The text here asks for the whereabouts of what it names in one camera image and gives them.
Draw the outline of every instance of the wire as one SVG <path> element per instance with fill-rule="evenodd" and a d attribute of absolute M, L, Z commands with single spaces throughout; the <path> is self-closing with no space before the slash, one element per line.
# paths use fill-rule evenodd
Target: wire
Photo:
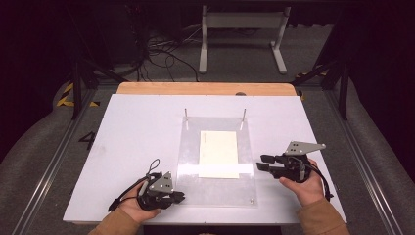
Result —
<path fill-rule="evenodd" d="M 302 160 L 300 160 L 300 159 L 298 159 L 298 158 L 296 158 L 296 157 L 293 157 L 293 156 L 289 156 L 289 159 L 294 159 L 294 160 L 296 160 L 296 161 L 298 161 L 299 163 L 301 163 L 302 162 Z M 310 168 L 312 171 L 314 171 L 314 172 L 316 172 L 320 177 L 321 177 L 321 179 L 323 179 L 323 185 L 324 185 L 324 197 L 327 199 L 327 201 L 329 201 L 330 202 L 330 199 L 331 198 L 333 198 L 334 196 L 330 193 L 330 187 L 329 187 L 329 183 L 327 183 L 327 180 L 326 180 L 326 178 L 323 176 L 323 173 L 321 173 L 321 171 L 320 171 L 320 169 L 317 167 L 317 165 L 315 165 L 315 164 L 312 164 L 312 163 L 309 163 L 309 164 L 305 164 L 305 163 L 303 163 L 304 165 L 305 165 L 305 167 L 308 167 L 308 168 Z"/>
<path fill-rule="evenodd" d="M 185 64 L 185 65 L 187 65 L 188 67 L 190 67 L 192 70 L 193 70 L 193 72 L 195 73 L 195 79 L 196 79 L 196 81 L 197 82 L 199 82 L 199 77 L 198 77 L 198 72 L 195 70 L 195 68 L 193 68 L 189 63 L 187 63 L 187 62 L 185 62 L 185 61 L 183 61 L 183 60 L 181 60 L 181 59 L 179 59 L 178 57 L 176 57 L 176 56 L 174 56 L 173 54 L 171 54 L 171 53 L 169 53 L 169 52 L 166 52 L 166 51 L 163 51 L 163 50 L 158 50 L 158 49 L 155 49 L 156 51 L 159 51 L 160 53 L 165 53 L 165 54 L 167 54 L 167 55 L 169 55 L 169 56 L 171 56 L 171 57 L 173 57 L 174 59 L 176 59 L 176 60 L 178 60 L 178 61 L 180 61 L 181 63 L 183 63 L 183 64 Z"/>
<path fill-rule="evenodd" d="M 150 168 L 149 171 L 147 172 L 146 176 L 138 179 L 133 185 L 129 186 L 124 192 L 121 193 L 121 195 L 119 195 L 118 198 L 114 199 L 114 201 L 111 203 L 111 205 L 108 208 L 108 212 L 113 212 L 121 203 L 125 202 L 125 200 L 130 199 L 130 198 L 125 198 L 122 199 L 122 197 L 124 197 L 125 194 L 127 194 L 131 189 L 133 189 L 135 186 L 137 186 L 139 183 L 143 182 L 146 179 L 150 179 L 150 177 L 152 176 L 152 174 L 150 174 L 150 172 L 157 168 L 160 164 L 160 159 L 156 159 L 154 160 L 151 164 L 150 164 Z"/>
<path fill-rule="evenodd" d="M 147 174 L 149 174 L 149 173 L 150 173 L 150 171 L 152 171 L 153 169 L 157 168 L 157 167 L 159 166 L 159 164 L 160 164 L 160 159 L 156 159 L 156 160 L 154 160 L 154 161 L 150 164 L 150 168 L 149 168 L 149 171 L 147 172 Z"/>

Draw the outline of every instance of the tabletop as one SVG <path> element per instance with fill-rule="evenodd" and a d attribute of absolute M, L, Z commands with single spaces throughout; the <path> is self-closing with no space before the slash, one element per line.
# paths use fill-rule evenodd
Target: tabletop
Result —
<path fill-rule="evenodd" d="M 254 167 L 254 162 L 260 162 L 260 155 L 280 155 L 291 141 L 316 143 L 301 99 L 295 94 L 295 89 L 290 84 L 275 83 L 122 83 L 107 107 L 94 145 L 73 190 L 64 221 L 101 221 L 107 215 L 107 208 L 114 198 L 141 178 L 154 159 L 161 160 L 158 171 L 171 171 L 173 183 L 180 182 L 181 166 L 185 165 L 181 164 L 181 156 L 187 109 L 189 129 L 193 128 L 192 120 L 202 119 L 202 122 L 208 124 L 216 121 L 220 125 L 236 118 L 242 119 L 244 115 L 245 134 L 242 137 L 245 138 L 244 143 L 248 144 L 241 144 L 237 138 L 238 156 L 241 156 L 239 148 L 242 146 L 245 149 L 244 155 L 248 155 L 244 161 L 249 159 L 250 162 L 239 162 L 237 166 L 243 170 L 241 177 L 232 179 L 239 194 L 233 190 L 226 191 L 229 185 L 233 185 L 229 182 L 214 182 L 210 184 L 212 190 L 204 193 L 198 191 L 204 188 L 195 192 L 190 187 L 182 190 L 188 196 L 185 201 L 168 208 L 146 224 L 298 223 L 295 211 L 300 208 L 300 204 L 295 194 L 279 184 L 271 174 Z M 335 196 L 331 203 L 346 220 L 320 151 L 309 153 L 308 156 L 317 161 Z M 192 177 L 201 180 L 197 175 Z M 241 184 L 241 180 L 246 180 L 244 182 L 249 182 L 249 185 Z M 241 204 L 232 201 L 230 204 L 220 205 L 221 202 L 218 202 L 212 205 L 212 200 L 201 204 L 200 201 L 191 203 L 196 196 L 206 196 L 212 192 L 219 201 L 225 197 L 250 196 L 243 199 Z M 229 194 L 218 196 L 223 192 Z"/>

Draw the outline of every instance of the forearm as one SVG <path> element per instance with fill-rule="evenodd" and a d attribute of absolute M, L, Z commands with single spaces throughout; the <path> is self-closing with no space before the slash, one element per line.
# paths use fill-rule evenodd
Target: forearm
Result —
<path fill-rule="evenodd" d="M 134 221 L 125 211 L 118 208 L 109 213 L 89 235 L 135 235 L 140 223 Z"/>
<path fill-rule="evenodd" d="M 297 216 L 306 235 L 349 234 L 342 217 L 326 199 L 303 207 Z"/>

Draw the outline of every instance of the metal frame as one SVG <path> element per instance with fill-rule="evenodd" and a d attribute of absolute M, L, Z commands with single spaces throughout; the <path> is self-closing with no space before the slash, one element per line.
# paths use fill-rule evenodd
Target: metal frame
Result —
<path fill-rule="evenodd" d="M 280 46 L 290 10 L 290 7 L 286 7 L 284 12 L 275 13 L 218 13 L 208 12 L 207 6 L 204 5 L 199 72 L 206 73 L 208 71 L 208 28 L 278 28 L 277 39 L 271 41 L 270 45 L 280 73 L 286 74 L 287 68 L 281 55 Z"/>
<path fill-rule="evenodd" d="M 385 225 L 385 228 L 388 231 L 388 234 L 403 234 L 400 229 L 399 224 L 397 223 L 396 218 L 391 210 L 391 207 L 388 204 L 387 199 L 385 198 L 382 187 L 379 185 L 378 181 L 375 178 L 375 175 L 370 168 L 370 165 L 366 162 L 366 158 L 361 151 L 357 140 L 354 137 L 354 134 L 348 125 L 347 121 L 343 119 L 342 114 L 337 112 L 337 106 L 339 105 L 336 99 L 336 96 L 333 91 L 325 91 L 324 93 L 330 104 L 331 109 L 336 114 L 339 124 L 342 127 L 342 130 L 346 136 L 349 147 L 353 152 L 353 160 L 357 166 L 357 169 L 360 172 L 366 188 L 369 192 L 370 197 L 373 200 L 373 203 L 381 217 L 382 222 Z"/>

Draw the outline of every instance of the hand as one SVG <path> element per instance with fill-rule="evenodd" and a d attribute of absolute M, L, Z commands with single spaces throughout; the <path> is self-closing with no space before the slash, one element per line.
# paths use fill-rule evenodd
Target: hand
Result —
<path fill-rule="evenodd" d="M 132 188 L 128 193 L 125 194 L 123 198 L 131 198 L 127 199 L 123 203 L 119 205 L 119 207 L 125 211 L 132 219 L 134 219 L 138 223 L 142 223 L 148 219 L 156 217 L 160 212 L 161 209 L 155 209 L 151 211 L 144 211 L 140 208 L 140 205 L 138 204 L 137 200 L 135 199 L 137 197 L 138 189 L 141 188 L 144 181 L 137 184 L 134 188 Z"/>
<path fill-rule="evenodd" d="M 311 159 L 308 160 L 313 165 L 317 166 L 315 161 Z M 309 178 L 303 183 L 296 183 L 285 177 L 280 178 L 280 183 L 297 195 L 297 199 L 303 207 L 324 198 L 321 178 L 313 170 L 311 171 Z"/>

